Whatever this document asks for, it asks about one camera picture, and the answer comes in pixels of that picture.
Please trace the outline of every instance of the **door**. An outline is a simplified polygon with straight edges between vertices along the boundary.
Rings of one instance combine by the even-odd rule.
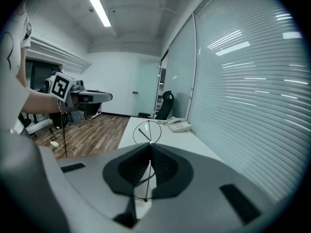
[[[153,118],[160,70],[158,60],[139,61],[134,76],[132,116],[137,116],[139,112],[143,112],[150,114]]]

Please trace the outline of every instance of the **glass wall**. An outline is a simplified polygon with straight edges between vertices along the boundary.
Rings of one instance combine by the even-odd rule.
[[[205,0],[195,12],[194,134],[274,200],[309,162],[311,73],[277,0]]]
[[[164,92],[174,95],[173,117],[187,118],[193,90],[195,68],[193,17],[180,30],[169,50]]]

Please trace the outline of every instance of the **white desk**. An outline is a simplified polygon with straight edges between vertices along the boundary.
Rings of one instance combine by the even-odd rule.
[[[123,136],[119,143],[118,148],[121,149],[121,148],[130,146],[130,145],[134,145],[135,141],[133,140],[133,132],[136,126],[142,122],[147,122],[148,120],[155,121],[155,122],[158,121],[158,120],[153,120],[153,119],[131,117],[125,128],[125,131],[123,133]],[[150,127],[151,127],[153,134],[158,135],[158,136],[160,135],[160,128],[158,125],[156,125],[155,123],[150,123]],[[167,125],[160,124],[160,127],[162,130],[162,134],[157,143],[171,146],[174,148],[179,148],[179,149],[186,150],[186,151],[190,151],[192,153],[200,154],[200,155],[207,156],[215,160],[224,162],[217,154],[215,154],[208,146],[206,146],[202,141],[200,141],[190,131],[174,133],[173,131],[171,131],[171,129]],[[149,132],[145,130],[144,124],[142,124],[140,128],[148,137],[150,136]],[[136,130],[135,140],[137,141],[137,143],[148,142],[148,140],[141,133],[139,133],[138,129]],[[146,172],[142,176],[141,180],[147,179],[148,177],[149,177],[149,167],[146,169]],[[147,197],[152,196],[152,190],[154,188],[156,188],[156,177],[155,176],[150,179]],[[143,183],[139,187],[135,188],[134,194],[135,196],[142,198],[142,197],[145,197],[146,190],[147,190],[147,183]],[[137,218],[141,219],[151,208],[152,200],[148,200],[148,202],[145,203],[145,202],[142,202],[141,200],[136,199],[135,205],[136,205]]]
[[[158,121],[153,119],[131,117],[126,126],[118,148],[120,149],[135,144],[133,140],[134,129],[140,123],[147,122],[148,120],[155,122]],[[224,162],[217,154],[215,154],[208,146],[206,146],[190,131],[174,133],[167,125],[160,124],[160,126],[162,129],[162,135],[157,143],[190,151],[192,153],[204,155],[215,160]]]

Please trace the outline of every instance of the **black rubber pad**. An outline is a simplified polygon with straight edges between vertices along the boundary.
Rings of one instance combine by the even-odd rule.
[[[73,164],[73,165],[69,165],[69,166],[63,166],[60,169],[62,169],[63,173],[67,173],[67,172],[71,172],[71,171],[75,171],[81,168],[84,168],[86,165],[82,164],[82,163],[77,163],[77,164]]]
[[[235,185],[226,184],[220,190],[245,224],[260,216],[259,210]]]

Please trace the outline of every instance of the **desk telephone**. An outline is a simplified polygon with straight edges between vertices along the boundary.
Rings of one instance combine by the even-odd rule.
[[[177,132],[183,132],[188,131],[192,128],[192,125],[187,122],[184,118],[170,118],[167,121],[168,126],[170,129],[177,133]]]

